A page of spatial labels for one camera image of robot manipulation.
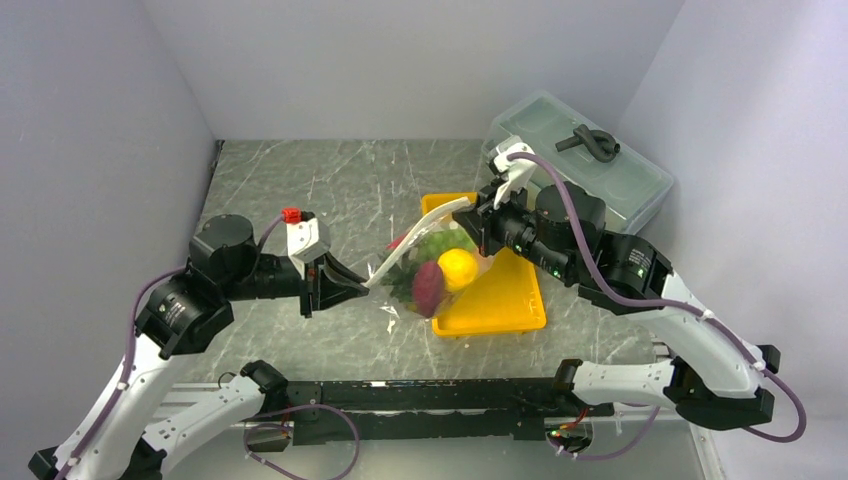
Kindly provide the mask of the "green toy grapes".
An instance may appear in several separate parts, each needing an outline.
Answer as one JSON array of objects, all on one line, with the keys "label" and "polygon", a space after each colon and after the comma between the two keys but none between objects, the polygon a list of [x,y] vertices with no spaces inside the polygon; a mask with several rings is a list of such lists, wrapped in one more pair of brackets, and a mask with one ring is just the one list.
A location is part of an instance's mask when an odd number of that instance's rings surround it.
[{"label": "green toy grapes", "polygon": [[410,249],[410,258],[419,263],[436,261],[439,256],[454,248],[467,251],[477,249],[474,242],[461,228],[434,230],[424,234]]}]

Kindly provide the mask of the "yellow toy lemon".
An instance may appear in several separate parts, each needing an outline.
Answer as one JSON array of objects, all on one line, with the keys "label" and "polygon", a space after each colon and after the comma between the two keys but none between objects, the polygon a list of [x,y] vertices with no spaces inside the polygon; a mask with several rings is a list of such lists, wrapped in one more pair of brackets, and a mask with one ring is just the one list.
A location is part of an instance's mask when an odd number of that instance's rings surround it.
[{"label": "yellow toy lemon", "polygon": [[481,273],[481,267],[475,255],[460,248],[442,253],[437,260],[437,265],[441,269],[445,288],[450,293],[465,289]]}]

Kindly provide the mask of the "clear zip top bag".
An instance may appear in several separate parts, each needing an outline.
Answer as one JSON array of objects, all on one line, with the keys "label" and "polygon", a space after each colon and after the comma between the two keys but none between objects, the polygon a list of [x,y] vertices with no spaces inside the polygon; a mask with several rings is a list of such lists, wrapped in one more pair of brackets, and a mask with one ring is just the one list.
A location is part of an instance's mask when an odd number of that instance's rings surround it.
[{"label": "clear zip top bag", "polygon": [[455,219],[473,206],[460,196],[424,213],[377,256],[364,286],[422,318],[449,310],[494,264]]}]

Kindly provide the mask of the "red toy chili pepper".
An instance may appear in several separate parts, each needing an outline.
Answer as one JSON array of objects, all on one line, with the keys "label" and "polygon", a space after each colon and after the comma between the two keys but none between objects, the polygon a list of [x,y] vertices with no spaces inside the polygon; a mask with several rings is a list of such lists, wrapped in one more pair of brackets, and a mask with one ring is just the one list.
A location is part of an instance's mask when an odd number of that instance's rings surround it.
[{"label": "red toy chili pepper", "polygon": [[398,236],[387,246],[387,249],[388,250],[396,249],[406,237],[407,237],[407,233],[404,233],[404,234]]}]

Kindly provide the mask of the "purple toy sweet potato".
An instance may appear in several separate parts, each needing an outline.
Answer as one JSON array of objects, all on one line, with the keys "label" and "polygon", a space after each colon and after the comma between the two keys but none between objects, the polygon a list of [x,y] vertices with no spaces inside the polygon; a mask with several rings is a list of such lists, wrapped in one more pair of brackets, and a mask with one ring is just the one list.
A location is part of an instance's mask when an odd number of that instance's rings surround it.
[{"label": "purple toy sweet potato", "polygon": [[445,294],[444,274],[436,261],[425,262],[418,268],[411,293],[416,312],[425,318],[433,317]]}]

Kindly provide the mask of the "yellow plastic tray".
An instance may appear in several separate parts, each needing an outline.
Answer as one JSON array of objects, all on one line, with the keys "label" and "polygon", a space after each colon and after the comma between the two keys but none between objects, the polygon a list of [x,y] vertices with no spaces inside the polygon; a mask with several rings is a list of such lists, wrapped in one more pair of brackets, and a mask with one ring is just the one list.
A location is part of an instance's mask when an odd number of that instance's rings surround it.
[{"label": "yellow plastic tray", "polygon": [[431,319],[441,337],[526,333],[545,327],[547,316],[535,268],[501,250],[483,278],[449,310]]}]

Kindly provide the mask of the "orange toy pineapple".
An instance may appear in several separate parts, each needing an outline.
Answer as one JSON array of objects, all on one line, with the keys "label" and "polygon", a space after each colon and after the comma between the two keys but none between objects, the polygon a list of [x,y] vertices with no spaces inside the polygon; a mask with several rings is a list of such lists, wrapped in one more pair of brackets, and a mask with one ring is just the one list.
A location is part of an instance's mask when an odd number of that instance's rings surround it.
[{"label": "orange toy pineapple", "polygon": [[380,285],[389,296],[402,304],[413,302],[412,285],[420,264],[414,261],[401,260],[393,265],[383,276]]}]

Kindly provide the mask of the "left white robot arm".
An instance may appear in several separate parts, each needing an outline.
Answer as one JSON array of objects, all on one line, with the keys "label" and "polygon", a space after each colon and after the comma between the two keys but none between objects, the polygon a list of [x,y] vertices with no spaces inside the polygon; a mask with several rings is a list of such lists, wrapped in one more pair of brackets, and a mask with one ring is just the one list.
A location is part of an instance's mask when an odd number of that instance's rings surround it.
[{"label": "left white robot arm", "polygon": [[172,386],[232,324],[233,303],[295,298],[302,316],[368,294],[367,281],[330,251],[326,225],[286,209],[283,256],[265,251],[245,217],[206,221],[184,267],[148,283],[131,311],[125,352],[85,419],[60,445],[36,452],[39,479],[160,479],[188,453],[231,424],[272,420],[292,409],[287,379],[269,363],[247,363],[236,377],[180,414],[152,418]]}]

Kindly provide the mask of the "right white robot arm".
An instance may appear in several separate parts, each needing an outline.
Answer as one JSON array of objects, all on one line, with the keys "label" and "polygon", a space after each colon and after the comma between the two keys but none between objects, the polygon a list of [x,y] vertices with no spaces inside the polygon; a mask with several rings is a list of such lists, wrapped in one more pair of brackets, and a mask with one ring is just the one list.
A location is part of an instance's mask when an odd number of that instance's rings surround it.
[{"label": "right white robot arm", "polygon": [[489,184],[471,206],[453,215],[482,255],[513,252],[564,286],[576,287],[579,297],[592,305],[648,329],[676,355],[641,365],[565,359],[550,391],[557,411],[574,415],[581,408],[612,402],[654,405],[716,431],[772,420],[775,397],[764,388],[764,375],[754,365],[762,361],[766,372],[775,373],[780,362],[776,347],[746,345],[739,350],[698,313],[615,302],[591,278],[555,187],[543,188],[534,208],[528,208],[524,191],[511,193],[500,207],[494,205],[495,194],[495,184]]}]

